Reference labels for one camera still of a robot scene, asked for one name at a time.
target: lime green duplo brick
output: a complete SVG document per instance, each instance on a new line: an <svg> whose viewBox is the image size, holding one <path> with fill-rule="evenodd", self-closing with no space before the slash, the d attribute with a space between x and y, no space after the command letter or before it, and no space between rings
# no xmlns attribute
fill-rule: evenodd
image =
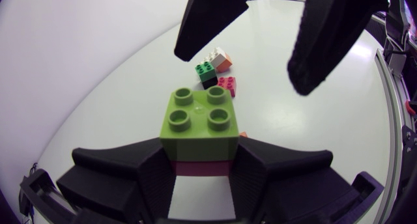
<svg viewBox="0 0 417 224"><path fill-rule="evenodd" d="M203 64L197 65L195 67L195 71L200 77L201 82L216 77L216 71L214 70L214 67L210 64L210 62L204 62Z"/></svg>
<svg viewBox="0 0 417 224"><path fill-rule="evenodd" d="M232 160L238 137L231 95L222 87L171 94L160 134L170 160Z"/></svg>

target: pink duplo brick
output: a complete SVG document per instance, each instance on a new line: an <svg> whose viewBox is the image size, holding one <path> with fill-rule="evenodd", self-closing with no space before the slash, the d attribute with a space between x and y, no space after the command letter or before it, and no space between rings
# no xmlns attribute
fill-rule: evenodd
<svg viewBox="0 0 417 224"><path fill-rule="evenodd" d="M171 161L171 166L178 176L229 176L233 161L185 162Z"/></svg>
<svg viewBox="0 0 417 224"><path fill-rule="evenodd" d="M229 90L232 97L235 97L236 79L234 77L221 77L219 78L217 85Z"/></svg>

